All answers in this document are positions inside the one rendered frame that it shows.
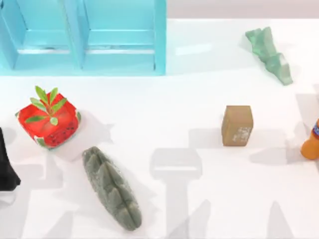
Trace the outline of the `red plant pot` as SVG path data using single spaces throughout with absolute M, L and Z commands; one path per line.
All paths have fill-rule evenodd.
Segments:
M 54 149 L 65 143 L 77 131 L 80 112 L 53 88 L 46 92 L 35 86 L 38 98 L 15 114 L 22 128 L 41 147 Z

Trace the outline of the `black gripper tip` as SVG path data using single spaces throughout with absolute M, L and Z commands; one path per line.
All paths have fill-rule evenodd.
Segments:
M 3 131 L 0 127 L 0 192 L 13 191 L 20 183 L 21 179 L 9 161 Z

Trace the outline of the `brown cardboard box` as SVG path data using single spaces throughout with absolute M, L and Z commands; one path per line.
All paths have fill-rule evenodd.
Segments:
M 253 126 L 250 106 L 226 106 L 221 127 L 223 146 L 245 147 Z

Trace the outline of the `orange bottle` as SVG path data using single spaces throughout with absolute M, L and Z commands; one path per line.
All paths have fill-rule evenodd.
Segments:
M 303 143 L 301 154 L 309 160 L 319 159 L 319 119 L 313 126 L 309 139 Z

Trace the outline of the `grey green ridged loaf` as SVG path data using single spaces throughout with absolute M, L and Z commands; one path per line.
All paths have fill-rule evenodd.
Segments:
M 107 212 L 127 231 L 142 224 L 142 213 L 129 183 L 113 160 L 98 147 L 83 151 L 88 180 Z

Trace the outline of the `pale green jagged ornament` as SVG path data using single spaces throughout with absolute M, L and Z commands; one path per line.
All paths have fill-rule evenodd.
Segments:
M 252 52 L 264 63 L 266 70 L 284 86 L 292 84 L 290 65 L 283 53 L 277 51 L 271 28 L 268 26 L 246 31 L 245 36 L 252 45 Z

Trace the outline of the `light blue rack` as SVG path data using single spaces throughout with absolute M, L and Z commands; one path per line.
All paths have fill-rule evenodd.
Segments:
M 166 72 L 166 0 L 0 0 L 0 76 Z

